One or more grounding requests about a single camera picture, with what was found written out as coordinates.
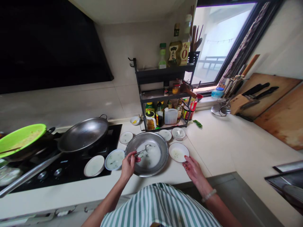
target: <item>bracelet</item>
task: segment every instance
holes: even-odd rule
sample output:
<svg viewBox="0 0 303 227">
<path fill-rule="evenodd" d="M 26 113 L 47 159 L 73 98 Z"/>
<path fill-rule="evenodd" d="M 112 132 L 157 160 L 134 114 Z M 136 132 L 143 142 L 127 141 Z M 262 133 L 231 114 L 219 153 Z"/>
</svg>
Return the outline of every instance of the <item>bracelet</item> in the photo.
<svg viewBox="0 0 303 227">
<path fill-rule="evenodd" d="M 212 190 L 207 196 L 205 196 L 203 199 L 202 199 L 202 203 L 205 203 L 207 200 L 209 200 L 210 197 L 212 197 L 214 194 L 217 193 L 217 190 L 214 189 Z"/>
</svg>

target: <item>hand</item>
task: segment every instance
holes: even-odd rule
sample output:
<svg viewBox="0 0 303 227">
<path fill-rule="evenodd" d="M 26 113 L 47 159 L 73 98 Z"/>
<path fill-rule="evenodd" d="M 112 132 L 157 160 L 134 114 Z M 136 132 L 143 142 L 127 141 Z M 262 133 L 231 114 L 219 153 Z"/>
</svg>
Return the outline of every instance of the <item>hand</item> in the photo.
<svg viewBox="0 0 303 227">
<path fill-rule="evenodd" d="M 202 173 L 199 163 L 193 157 L 188 157 L 186 155 L 184 157 L 186 162 L 182 165 L 192 182 L 196 185 L 200 181 L 206 179 Z"/>
<path fill-rule="evenodd" d="M 122 161 L 122 172 L 120 179 L 122 180 L 129 180 L 130 177 L 134 174 L 135 171 L 135 162 L 140 162 L 141 158 L 135 157 L 134 154 L 137 153 L 137 151 L 133 151 L 129 153 L 125 159 Z"/>
</svg>

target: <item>green bottle cap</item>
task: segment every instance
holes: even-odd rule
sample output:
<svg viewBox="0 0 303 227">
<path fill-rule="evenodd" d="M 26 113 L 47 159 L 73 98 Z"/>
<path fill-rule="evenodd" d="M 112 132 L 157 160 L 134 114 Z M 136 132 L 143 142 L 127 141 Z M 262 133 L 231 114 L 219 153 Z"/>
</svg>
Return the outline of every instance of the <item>green bottle cap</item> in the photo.
<svg viewBox="0 0 303 227">
<path fill-rule="evenodd" d="M 160 48 L 166 48 L 166 43 L 160 43 Z"/>
</svg>

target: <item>chopsticks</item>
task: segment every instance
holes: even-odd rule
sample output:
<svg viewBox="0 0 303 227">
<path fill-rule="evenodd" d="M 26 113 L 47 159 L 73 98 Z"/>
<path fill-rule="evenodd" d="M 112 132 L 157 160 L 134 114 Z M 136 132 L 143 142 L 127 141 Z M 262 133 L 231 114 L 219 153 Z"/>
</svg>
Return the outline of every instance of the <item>chopsticks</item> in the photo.
<svg viewBox="0 0 303 227">
<path fill-rule="evenodd" d="M 200 35 L 199 35 L 199 38 L 198 38 L 199 26 L 198 26 L 198 28 L 197 28 L 196 25 L 193 26 L 194 9 L 195 9 L 195 5 L 192 5 L 190 7 L 190 14 L 192 15 L 192 22 L 191 22 L 191 25 L 190 25 L 190 34 L 192 36 L 192 41 L 190 43 L 190 51 L 191 52 L 197 51 L 198 47 L 202 43 L 201 33 L 202 33 L 202 29 L 203 29 L 203 25 L 202 25 Z"/>
</svg>

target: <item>green chili pepper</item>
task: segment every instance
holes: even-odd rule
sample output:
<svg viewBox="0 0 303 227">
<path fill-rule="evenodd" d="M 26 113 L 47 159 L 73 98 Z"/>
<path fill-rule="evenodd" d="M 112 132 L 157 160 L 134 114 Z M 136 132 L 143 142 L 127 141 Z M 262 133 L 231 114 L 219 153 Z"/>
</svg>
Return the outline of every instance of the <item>green chili pepper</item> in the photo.
<svg viewBox="0 0 303 227">
<path fill-rule="evenodd" d="M 201 125 L 200 122 L 198 122 L 197 120 L 193 120 L 194 123 L 196 123 L 196 125 L 199 127 L 199 128 L 202 128 L 203 126 Z"/>
</svg>

